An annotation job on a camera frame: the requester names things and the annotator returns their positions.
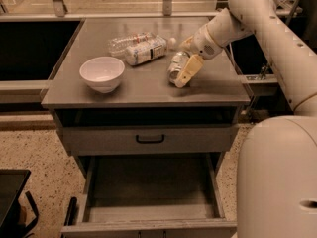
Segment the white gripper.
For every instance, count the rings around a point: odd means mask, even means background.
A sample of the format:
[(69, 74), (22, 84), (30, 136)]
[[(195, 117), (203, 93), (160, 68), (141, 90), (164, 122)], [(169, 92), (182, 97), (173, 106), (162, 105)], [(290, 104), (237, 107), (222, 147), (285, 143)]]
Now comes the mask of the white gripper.
[(185, 67), (178, 74), (174, 84), (178, 88), (185, 86), (191, 78), (202, 68), (204, 60), (211, 60), (223, 50), (210, 36), (207, 25), (202, 26), (193, 36), (182, 41), (178, 48), (190, 52), (192, 55)]

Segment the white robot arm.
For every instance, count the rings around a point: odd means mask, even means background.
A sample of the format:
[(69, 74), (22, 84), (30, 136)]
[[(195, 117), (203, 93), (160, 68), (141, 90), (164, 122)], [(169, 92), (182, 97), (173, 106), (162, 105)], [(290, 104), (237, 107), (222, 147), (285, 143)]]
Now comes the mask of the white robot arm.
[(237, 170), (238, 238), (317, 238), (317, 55), (277, 16), (273, 0), (228, 0), (183, 42), (184, 86), (229, 43), (254, 35), (292, 110), (255, 125)]

